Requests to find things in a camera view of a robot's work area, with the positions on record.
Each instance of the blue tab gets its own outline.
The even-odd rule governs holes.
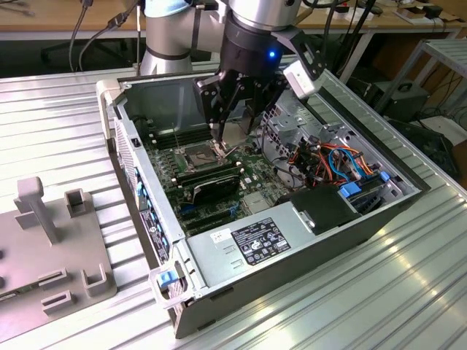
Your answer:
[[[175,270],[166,271],[159,273],[158,283],[161,288],[167,287],[169,284],[175,283],[178,281],[178,273]]]
[[[386,171],[382,171],[381,173],[379,173],[379,176],[384,182],[388,182],[389,179],[391,178],[391,176],[389,176],[389,174]]]
[[[354,195],[355,193],[361,192],[361,190],[362,189],[359,188],[359,186],[356,183],[349,182],[348,184],[343,184],[341,186],[340,192],[345,198],[348,198],[351,195]]]
[[[138,182],[138,185],[136,186],[136,195],[141,195],[142,189],[143,189],[143,183],[140,181]]]

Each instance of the wooden desk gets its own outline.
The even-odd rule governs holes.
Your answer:
[[[350,4],[353,7],[355,2],[351,1]],[[454,39],[460,33],[460,31],[466,27],[465,23],[458,21],[443,23],[433,22],[421,25],[413,25],[406,20],[403,20],[394,13],[395,7],[386,7],[378,5],[382,8],[383,13],[379,17],[373,16],[372,20],[366,21],[363,24],[360,32],[363,34],[358,41],[355,50],[350,56],[347,65],[345,66],[340,80],[344,83],[347,83],[348,79],[352,75],[355,67],[360,61],[363,53],[365,52],[368,44],[371,41],[371,38],[375,34],[380,33],[443,33],[446,32],[448,39]],[[300,23],[300,27],[303,28],[307,34],[319,34],[323,32],[323,28],[326,22],[326,10],[325,9],[316,9],[309,17],[303,20]],[[345,33],[349,28],[349,22],[347,20],[333,20],[331,22],[331,33]],[[431,60],[428,62],[428,65],[432,68],[434,61]]]
[[[350,1],[350,6],[353,8],[353,4],[355,2]],[[439,32],[439,31],[459,31],[463,24],[461,22],[451,22],[446,23],[446,28],[441,23],[428,23],[422,25],[413,25],[406,20],[403,20],[399,16],[397,16],[394,11],[395,7],[387,7],[378,4],[379,7],[382,8],[383,13],[379,17],[373,16],[372,20],[367,20],[361,29],[360,32],[364,33],[366,31],[400,31],[400,32],[420,32],[420,31],[427,31],[427,32]],[[313,29],[320,29],[324,28],[326,23],[327,15],[325,9],[316,9],[313,13],[308,16],[305,20],[300,23],[300,27],[306,29],[307,31]],[[347,31],[349,26],[349,21],[347,20],[332,20],[331,27],[333,30],[341,30]]]
[[[69,39],[81,13],[78,0],[25,0],[36,15],[26,17],[20,13],[0,9],[0,40]],[[123,0],[95,0],[86,12],[78,39],[88,39],[100,31],[107,21],[125,11]],[[102,36],[136,37],[136,16],[131,14],[122,27]]]

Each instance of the power supply label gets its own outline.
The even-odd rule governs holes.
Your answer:
[[[232,232],[248,265],[256,265],[290,249],[271,217]]]

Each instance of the gray 3d printed holder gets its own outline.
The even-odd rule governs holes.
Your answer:
[[[18,210],[0,214],[0,343],[117,292],[91,195],[43,195],[20,180]]]

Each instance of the robotic arm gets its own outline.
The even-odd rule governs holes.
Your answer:
[[[217,141],[222,141],[225,123],[240,101],[247,107],[244,117],[251,131],[254,120],[274,107],[287,86],[299,98],[319,87],[317,80],[325,63],[313,50],[309,37],[292,26],[299,0],[230,0],[220,67],[213,77],[194,83],[199,111]],[[299,61],[278,71],[284,47]]]
[[[272,108],[287,81],[299,98],[319,88],[325,63],[305,33],[292,25],[301,0],[146,0],[147,52],[143,74],[190,70],[193,48],[216,52],[213,77],[197,79],[198,110],[213,137],[222,141],[225,123],[240,101],[247,107],[244,131]],[[298,56],[284,71],[284,49]]]

